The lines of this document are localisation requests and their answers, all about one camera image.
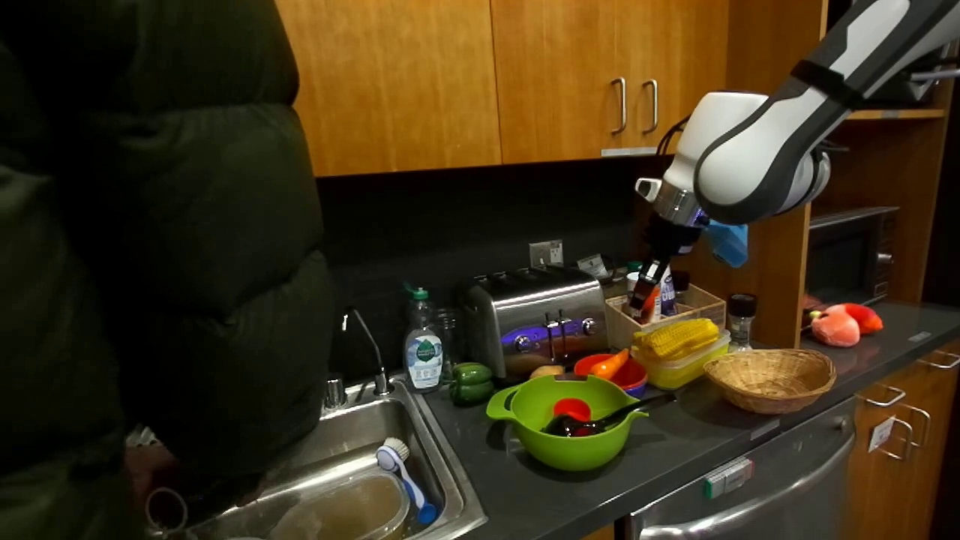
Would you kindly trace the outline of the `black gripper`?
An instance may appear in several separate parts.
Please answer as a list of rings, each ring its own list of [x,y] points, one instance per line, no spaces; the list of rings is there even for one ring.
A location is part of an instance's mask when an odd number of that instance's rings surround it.
[[[676,226],[663,215],[651,215],[645,228],[645,253],[639,278],[629,290],[627,310],[629,312],[651,312],[657,307],[660,281],[669,271],[669,261],[689,248],[699,239],[699,228]]]

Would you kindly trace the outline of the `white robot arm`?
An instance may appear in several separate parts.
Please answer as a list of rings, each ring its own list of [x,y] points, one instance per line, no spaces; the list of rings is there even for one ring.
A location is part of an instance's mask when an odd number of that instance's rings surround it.
[[[854,0],[775,94],[712,90],[669,169],[634,191],[655,209],[651,285],[712,228],[813,200],[831,175],[823,140],[910,64],[960,36],[960,0]]]

